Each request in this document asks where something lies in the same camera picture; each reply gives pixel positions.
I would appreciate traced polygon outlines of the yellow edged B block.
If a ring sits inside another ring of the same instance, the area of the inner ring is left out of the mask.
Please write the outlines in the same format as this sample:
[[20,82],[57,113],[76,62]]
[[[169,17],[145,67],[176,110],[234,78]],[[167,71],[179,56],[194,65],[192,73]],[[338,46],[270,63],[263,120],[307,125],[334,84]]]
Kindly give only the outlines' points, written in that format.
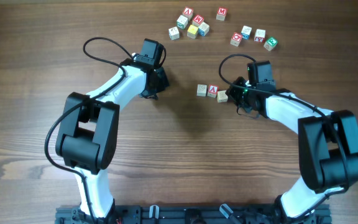
[[225,90],[217,92],[217,101],[218,103],[224,103],[228,101],[228,96],[226,95]]

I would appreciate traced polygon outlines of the red A letter block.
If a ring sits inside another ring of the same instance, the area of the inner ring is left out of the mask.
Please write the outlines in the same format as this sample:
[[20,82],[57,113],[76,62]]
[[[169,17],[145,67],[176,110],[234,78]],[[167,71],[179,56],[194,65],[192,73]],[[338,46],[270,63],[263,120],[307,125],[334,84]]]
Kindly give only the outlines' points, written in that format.
[[209,85],[207,90],[207,96],[216,98],[219,87],[217,85]]

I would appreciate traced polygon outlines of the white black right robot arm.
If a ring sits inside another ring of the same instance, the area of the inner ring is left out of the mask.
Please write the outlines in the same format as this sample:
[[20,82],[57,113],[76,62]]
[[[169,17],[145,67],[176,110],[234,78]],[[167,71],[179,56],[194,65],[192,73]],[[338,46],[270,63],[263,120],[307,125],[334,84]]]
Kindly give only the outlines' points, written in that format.
[[349,110],[331,111],[278,89],[270,62],[247,64],[248,77],[238,77],[226,95],[246,113],[277,121],[298,136],[300,178],[278,196],[274,222],[302,222],[332,195],[358,182],[358,124]]

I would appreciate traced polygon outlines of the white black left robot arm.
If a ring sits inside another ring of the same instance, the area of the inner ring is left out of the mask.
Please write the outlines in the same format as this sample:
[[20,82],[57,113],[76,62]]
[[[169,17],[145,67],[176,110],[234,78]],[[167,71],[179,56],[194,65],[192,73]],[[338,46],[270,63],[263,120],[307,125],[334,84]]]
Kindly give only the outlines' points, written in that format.
[[75,174],[81,203],[58,208],[56,223],[120,223],[114,217],[107,172],[116,151],[119,113],[133,97],[156,100],[169,86],[162,67],[166,55],[162,44],[145,39],[141,52],[129,54],[101,87],[67,97],[63,114],[45,138],[44,151],[53,166]]

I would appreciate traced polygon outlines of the green E letter block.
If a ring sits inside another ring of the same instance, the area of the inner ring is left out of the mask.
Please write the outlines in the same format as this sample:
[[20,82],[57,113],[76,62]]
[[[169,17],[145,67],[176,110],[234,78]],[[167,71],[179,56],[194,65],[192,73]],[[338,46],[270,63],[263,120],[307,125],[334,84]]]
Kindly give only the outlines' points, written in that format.
[[272,51],[278,44],[278,40],[274,37],[268,38],[264,43],[264,48],[268,51]]

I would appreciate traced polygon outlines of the red X letter block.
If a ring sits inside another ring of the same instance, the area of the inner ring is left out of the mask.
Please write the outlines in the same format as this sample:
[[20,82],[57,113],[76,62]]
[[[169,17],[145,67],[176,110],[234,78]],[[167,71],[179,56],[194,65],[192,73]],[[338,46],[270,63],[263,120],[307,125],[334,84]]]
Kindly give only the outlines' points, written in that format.
[[263,29],[256,29],[254,35],[255,42],[263,42],[265,40],[266,30]]

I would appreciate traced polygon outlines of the red Q letter block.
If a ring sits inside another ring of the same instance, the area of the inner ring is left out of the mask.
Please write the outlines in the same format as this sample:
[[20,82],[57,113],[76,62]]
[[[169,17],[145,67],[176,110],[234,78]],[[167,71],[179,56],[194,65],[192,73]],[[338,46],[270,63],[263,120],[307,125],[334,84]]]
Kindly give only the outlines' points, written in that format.
[[233,46],[238,47],[240,42],[241,42],[241,40],[242,40],[242,35],[238,34],[237,32],[235,32],[231,37],[230,44],[233,45]]

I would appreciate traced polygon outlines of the blue edged wooden block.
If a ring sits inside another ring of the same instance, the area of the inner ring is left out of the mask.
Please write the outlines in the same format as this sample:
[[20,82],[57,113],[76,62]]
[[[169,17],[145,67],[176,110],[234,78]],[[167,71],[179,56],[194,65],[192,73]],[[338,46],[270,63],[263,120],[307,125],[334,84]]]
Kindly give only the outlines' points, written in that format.
[[241,35],[242,38],[245,40],[248,40],[250,38],[252,32],[252,28],[249,26],[243,26],[242,30],[241,30]]

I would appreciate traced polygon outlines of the green edged picture block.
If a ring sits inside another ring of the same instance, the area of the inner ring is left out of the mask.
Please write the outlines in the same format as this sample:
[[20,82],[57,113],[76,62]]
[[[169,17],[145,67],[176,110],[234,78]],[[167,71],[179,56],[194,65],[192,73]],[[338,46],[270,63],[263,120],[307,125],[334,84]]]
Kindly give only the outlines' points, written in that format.
[[188,18],[183,15],[180,15],[179,18],[177,19],[177,27],[180,29],[185,29],[187,24],[188,24]]

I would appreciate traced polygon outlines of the yellow wooden block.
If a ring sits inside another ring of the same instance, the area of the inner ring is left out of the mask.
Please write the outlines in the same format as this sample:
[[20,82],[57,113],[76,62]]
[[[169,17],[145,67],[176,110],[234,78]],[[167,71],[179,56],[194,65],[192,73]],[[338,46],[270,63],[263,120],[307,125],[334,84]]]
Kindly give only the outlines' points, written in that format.
[[194,25],[190,25],[187,30],[187,36],[191,39],[196,39],[198,35],[198,27]]

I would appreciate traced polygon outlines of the blue edged picture block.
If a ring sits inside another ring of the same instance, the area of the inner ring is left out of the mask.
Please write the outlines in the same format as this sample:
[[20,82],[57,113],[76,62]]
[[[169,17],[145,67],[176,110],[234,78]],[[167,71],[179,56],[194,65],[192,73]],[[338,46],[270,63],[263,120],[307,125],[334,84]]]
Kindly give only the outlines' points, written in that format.
[[205,22],[202,22],[199,26],[198,26],[198,33],[199,35],[201,36],[206,36],[209,32],[209,28],[210,26],[205,23]]

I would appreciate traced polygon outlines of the red V letter block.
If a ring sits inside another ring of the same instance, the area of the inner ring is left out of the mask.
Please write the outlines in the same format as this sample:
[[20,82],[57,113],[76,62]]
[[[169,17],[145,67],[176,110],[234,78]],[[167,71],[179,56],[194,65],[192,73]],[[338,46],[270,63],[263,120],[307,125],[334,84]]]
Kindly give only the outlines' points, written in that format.
[[194,13],[194,10],[192,8],[185,7],[182,12],[182,15],[185,16],[186,18],[188,18],[189,20],[191,20],[191,18],[193,17],[193,13]]

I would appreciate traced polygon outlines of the red W letter block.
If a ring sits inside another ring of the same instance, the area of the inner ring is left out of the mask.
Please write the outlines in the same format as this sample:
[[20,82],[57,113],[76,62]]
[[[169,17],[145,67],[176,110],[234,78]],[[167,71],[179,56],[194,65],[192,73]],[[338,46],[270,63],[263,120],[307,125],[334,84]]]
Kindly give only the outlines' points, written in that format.
[[199,27],[202,23],[204,22],[204,17],[197,14],[193,17],[193,20],[192,20],[192,25],[193,26],[196,26],[196,27]]

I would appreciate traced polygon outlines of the red M letter block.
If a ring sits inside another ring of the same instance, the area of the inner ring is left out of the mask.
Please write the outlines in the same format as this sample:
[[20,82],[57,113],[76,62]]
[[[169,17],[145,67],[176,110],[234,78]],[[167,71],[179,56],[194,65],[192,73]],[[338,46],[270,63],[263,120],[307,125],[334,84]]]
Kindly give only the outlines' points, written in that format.
[[219,7],[216,14],[216,19],[219,21],[225,21],[226,15],[227,15],[227,9],[223,7]]

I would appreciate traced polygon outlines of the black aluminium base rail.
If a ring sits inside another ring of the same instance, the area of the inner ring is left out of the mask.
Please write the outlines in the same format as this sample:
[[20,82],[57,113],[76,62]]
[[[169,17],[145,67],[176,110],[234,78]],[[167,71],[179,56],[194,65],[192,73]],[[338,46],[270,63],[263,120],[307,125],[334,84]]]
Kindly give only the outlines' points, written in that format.
[[[254,204],[245,207],[229,206],[232,213],[224,215],[219,207],[161,207],[153,205],[116,205],[112,215],[98,218],[96,223],[286,223],[281,218],[279,209],[273,204]],[[85,215],[77,207],[60,207],[55,214],[55,223],[93,223],[89,215]],[[322,204],[303,220],[293,223],[332,223],[329,205]]]

